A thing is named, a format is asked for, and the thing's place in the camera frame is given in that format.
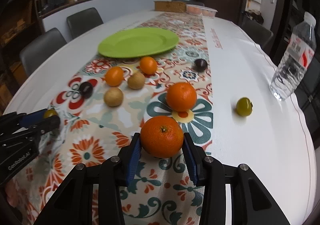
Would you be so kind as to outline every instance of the gray chair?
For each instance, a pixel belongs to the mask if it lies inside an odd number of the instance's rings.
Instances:
[[[66,44],[57,28],[40,35],[20,52],[26,74],[30,76],[47,58]]]
[[[103,24],[98,11],[94,7],[70,15],[67,17],[67,22],[73,39]]]
[[[186,4],[193,4],[193,5],[199,5],[199,6],[204,6],[203,2],[195,2],[195,1],[186,1],[186,0],[171,0],[173,2],[184,2]]]
[[[272,31],[266,29],[256,21],[252,21],[249,18],[244,18],[244,23],[241,28],[247,33],[250,38],[260,45],[262,49],[266,47],[268,42],[272,39]]]

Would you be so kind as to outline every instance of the fruit stem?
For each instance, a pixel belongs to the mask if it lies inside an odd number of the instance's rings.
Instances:
[[[165,126],[161,126],[160,129],[161,129],[161,132],[162,132],[162,133],[164,133],[164,132],[167,131],[167,128],[166,128]]]

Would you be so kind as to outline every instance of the blue gripper pad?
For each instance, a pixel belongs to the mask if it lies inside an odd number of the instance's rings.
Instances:
[[[183,138],[182,152],[186,161],[186,166],[188,169],[190,180],[193,181],[194,185],[196,185],[198,182],[196,162],[193,159],[191,150],[185,137]]]
[[[127,177],[126,177],[126,183],[127,186],[130,184],[130,182],[133,180],[139,159],[141,155],[141,143],[140,143],[140,136],[137,138],[136,144],[134,145],[131,158],[129,160],[128,168],[127,168]]]
[[[47,109],[41,109],[39,111],[23,116],[20,120],[19,125],[21,127],[29,128],[31,125],[39,123],[43,119],[43,115],[46,111]]]

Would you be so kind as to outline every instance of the bottle label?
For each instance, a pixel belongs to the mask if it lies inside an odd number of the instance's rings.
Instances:
[[[295,34],[291,35],[286,52],[288,52],[305,69],[308,68],[313,55],[315,54],[314,50]]]

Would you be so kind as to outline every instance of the dark purple grape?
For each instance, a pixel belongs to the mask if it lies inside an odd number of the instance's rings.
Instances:
[[[208,63],[203,59],[197,59],[195,60],[195,68],[198,72],[205,71],[208,67]]]
[[[78,91],[80,95],[83,96],[84,98],[89,98],[92,96],[93,86],[90,82],[83,82],[81,83]]]

